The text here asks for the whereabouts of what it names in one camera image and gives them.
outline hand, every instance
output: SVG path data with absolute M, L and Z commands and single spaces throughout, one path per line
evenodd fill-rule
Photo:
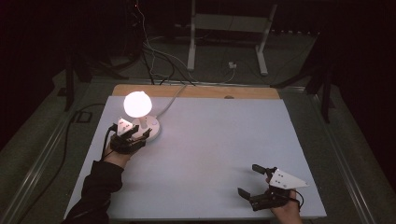
M 296 199 L 296 192 L 293 189 L 290 191 L 290 197 Z M 271 208 L 271 212 L 282 224 L 303 224 L 298 205 L 297 202 L 288 201 L 288 203 L 281 207 Z
M 131 157 L 133 155 L 134 155 L 134 153 L 120 154 L 116 151 L 113 151 L 110 148 L 110 145 L 108 145 L 106 148 L 106 151 L 105 151 L 104 161 L 116 164 L 123 169 L 123 168 L 125 168 L 126 163 L 131 159 Z

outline lamp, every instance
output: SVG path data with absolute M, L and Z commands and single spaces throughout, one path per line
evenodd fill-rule
M 149 97 L 143 91 L 133 91 L 124 100 L 125 113 L 134 118 L 133 124 L 139 125 L 137 133 L 133 137 L 141 136 L 145 131 L 151 129 L 147 142 L 154 140 L 160 133 L 160 122 L 153 116 L 148 115 L 152 108 Z

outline black sleeve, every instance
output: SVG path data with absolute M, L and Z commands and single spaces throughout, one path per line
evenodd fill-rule
M 121 189 L 123 169 L 105 161 L 94 161 L 82 187 L 81 199 L 67 214 L 65 223 L 108 223 L 111 193 Z

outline white tabletop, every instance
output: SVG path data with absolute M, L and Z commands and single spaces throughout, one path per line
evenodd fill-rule
M 66 214 L 79 200 L 92 161 L 100 160 L 108 127 L 119 117 L 132 121 L 123 96 L 110 96 L 82 166 Z M 171 98 L 151 98 L 155 116 Z M 176 98 L 159 118 L 161 133 L 138 151 L 122 174 L 123 187 L 112 195 L 110 218 L 191 220 L 271 218 L 253 212 L 237 188 L 252 195 L 268 185 L 251 170 L 256 163 L 277 167 L 310 186 L 302 217 L 325 217 L 318 190 L 282 100 Z

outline glowing bulb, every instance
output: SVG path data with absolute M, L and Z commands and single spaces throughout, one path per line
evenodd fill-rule
M 151 100 L 143 91 L 134 91 L 125 97 L 125 113 L 132 118 L 142 118 L 146 116 L 151 108 Z

